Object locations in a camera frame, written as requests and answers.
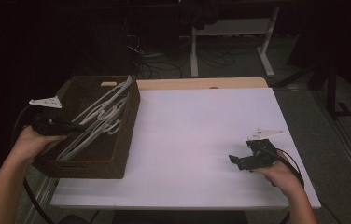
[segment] white table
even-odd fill
[[[258,128],[298,163],[314,208],[316,192],[270,88],[140,91],[123,179],[61,179],[51,200],[91,209],[247,210],[284,208],[287,198],[262,175],[239,171],[228,155],[252,155]]]

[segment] black device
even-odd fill
[[[236,164],[239,170],[253,170],[261,167],[272,166],[277,161],[277,149],[269,141],[269,139],[262,140],[248,140],[246,141],[249,148],[251,148],[252,156],[238,158],[229,155],[231,163]]]
[[[43,112],[36,114],[31,126],[34,131],[47,136],[84,133],[87,129],[85,125],[63,120],[61,110],[57,108],[46,108]]]

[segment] human hand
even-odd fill
[[[56,141],[62,141],[67,136],[44,136],[33,130],[31,126],[25,127],[16,140],[15,145],[9,153],[9,158],[16,161],[27,162],[34,161],[36,155],[41,152],[47,144]]]
[[[288,161],[288,158],[282,151],[277,150],[277,155]],[[270,167],[254,169],[253,171],[263,174],[266,180],[271,181],[279,187],[287,197],[303,190],[298,178],[281,161],[276,161],[274,165]]]

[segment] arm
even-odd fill
[[[65,136],[42,136],[28,126],[21,131],[0,169],[0,223],[15,223],[24,175],[34,157],[53,141]]]
[[[283,152],[277,154],[288,161]],[[262,173],[265,178],[278,186],[288,198],[291,223],[316,224],[316,217],[306,192],[297,177],[281,161],[271,167],[254,170]]]

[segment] dark background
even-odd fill
[[[323,54],[329,54],[327,64],[333,64],[339,75],[351,83],[351,3],[328,2],[282,7],[274,33],[301,34],[289,59],[291,65],[304,68]],[[156,47],[176,43],[179,35],[189,34],[190,28],[180,24],[179,7],[140,11],[69,10],[124,4],[123,1],[0,1],[0,166],[9,152],[16,118],[31,99],[54,96],[72,76],[138,75],[135,68],[138,56],[127,48],[135,43],[127,37],[128,33],[140,35],[142,45]],[[253,8],[257,15],[267,10]],[[219,15],[236,14],[232,9],[222,9]]]

